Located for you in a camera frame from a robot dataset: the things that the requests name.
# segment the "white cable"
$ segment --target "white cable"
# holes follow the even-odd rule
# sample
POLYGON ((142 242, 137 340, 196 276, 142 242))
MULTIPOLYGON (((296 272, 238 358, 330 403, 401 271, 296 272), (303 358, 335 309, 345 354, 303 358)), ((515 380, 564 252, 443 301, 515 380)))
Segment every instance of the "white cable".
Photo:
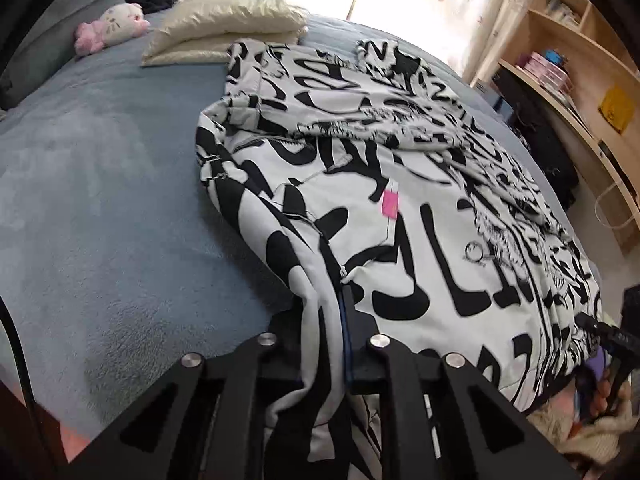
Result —
POLYGON ((624 229, 626 226, 628 226, 629 224, 631 224, 631 222, 634 220, 634 214, 631 213, 631 216, 622 224, 620 225, 610 225, 608 223, 604 223, 602 221, 602 219, 600 218, 600 215, 598 215, 598 205, 600 204, 600 200, 603 199, 603 197, 612 189, 614 189, 615 187, 618 186, 618 184, 622 184, 622 181, 618 181, 618 182, 614 182, 613 184, 611 184, 609 187, 607 187, 607 189, 605 189, 602 193, 600 193, 596 199, 596 202, 593 203, 593 213, 596 215, 596 218, 598 219, 598 222, 600 222, 602 225, 604 225, 604 227, 607 227, 609 229, 612 230, 618 230, 618 229, 624 229))

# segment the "hello kitty plush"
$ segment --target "hello kitty plush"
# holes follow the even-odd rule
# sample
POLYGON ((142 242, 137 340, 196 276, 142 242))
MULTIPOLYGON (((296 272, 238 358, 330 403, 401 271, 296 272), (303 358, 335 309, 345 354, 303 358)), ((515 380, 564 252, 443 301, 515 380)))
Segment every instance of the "hello kitty plush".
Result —
POLYGON ((138 4, 118 4, 99 20, 80 23, 74 45, 78 56, 88 56, 123 41, 142 36, 149 28, 138 4))

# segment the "clothing label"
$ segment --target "clothing label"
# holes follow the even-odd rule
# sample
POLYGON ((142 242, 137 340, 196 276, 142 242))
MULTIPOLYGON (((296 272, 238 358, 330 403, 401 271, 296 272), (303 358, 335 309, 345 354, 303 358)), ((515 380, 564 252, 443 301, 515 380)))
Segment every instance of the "clothing label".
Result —
POLYGON ((398 216, 398 192, 385 189, 382 194, 382 214, 392 220, 398 216))

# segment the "silver screw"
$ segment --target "silver screw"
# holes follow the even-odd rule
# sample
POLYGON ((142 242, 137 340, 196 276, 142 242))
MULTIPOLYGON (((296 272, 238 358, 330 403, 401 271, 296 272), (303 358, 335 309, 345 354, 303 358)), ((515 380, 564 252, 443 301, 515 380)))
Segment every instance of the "silver screw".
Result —
POLYGON ((196 354, 196 352, 189 352, 182 356, 180 359, 180 364, 185 368, 195 368, 196 366, 200 366, 202 362, 202 356, 200 354, 196 354))
POLYGON ((384 348, 385 346, 389 346, 389 343, 391 343, 391 339, 389 339, 388 336, 384 334, 376 334, 371 336, 371 338, 369 339, 369 342, 373 346, 377 346, 378 348, 384 348))
POLYGON ((466 362, 466 359, 462 355, 455 353, 447 354, 444 360, 453 368, 462 368, 466 362))
POLYGON ((277 343, 278 337, 271 332, 262 332, 258 336, 258 343, 261 346, 273 346, 277 343))

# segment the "cream satin pillow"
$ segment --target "cream satin pillow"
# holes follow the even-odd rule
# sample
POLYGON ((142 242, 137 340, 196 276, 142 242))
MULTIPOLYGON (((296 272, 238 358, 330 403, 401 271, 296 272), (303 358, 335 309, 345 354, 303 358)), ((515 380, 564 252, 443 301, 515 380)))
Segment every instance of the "cream satin pillow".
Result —
POLYGON ((142 65, 224 61, 242 37, 297 43, 307 20, 306 10, 285 0, 183 0, 155 31, 142 65))

